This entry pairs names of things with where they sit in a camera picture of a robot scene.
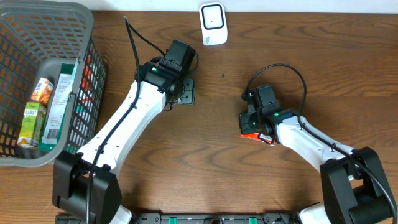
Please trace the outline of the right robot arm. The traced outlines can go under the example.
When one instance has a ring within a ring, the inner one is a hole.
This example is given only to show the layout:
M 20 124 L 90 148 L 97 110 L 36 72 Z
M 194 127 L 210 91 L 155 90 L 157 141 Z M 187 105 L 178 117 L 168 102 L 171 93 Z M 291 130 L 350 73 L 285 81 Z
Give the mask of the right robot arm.
M 397 205 L 377 153 L 355 149 L 319 131 L 293 109 L 282 109 L 271 85 L 245 90 L 248 110 L 239 115 L 241 135 L 285 146 L 319 173 L 323 202 L 292 216 L 293 223 L 397 223 Z

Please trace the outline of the red snack bag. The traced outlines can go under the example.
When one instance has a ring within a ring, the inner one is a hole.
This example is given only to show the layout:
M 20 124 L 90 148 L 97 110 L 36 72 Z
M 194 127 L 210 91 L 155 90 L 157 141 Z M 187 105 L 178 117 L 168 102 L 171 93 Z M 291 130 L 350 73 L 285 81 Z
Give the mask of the red snack bag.
M 270 146 L 274 146 L 275 141 L 268 135 L 263 133 L 242 134 L 241 137 L 261 141 Z

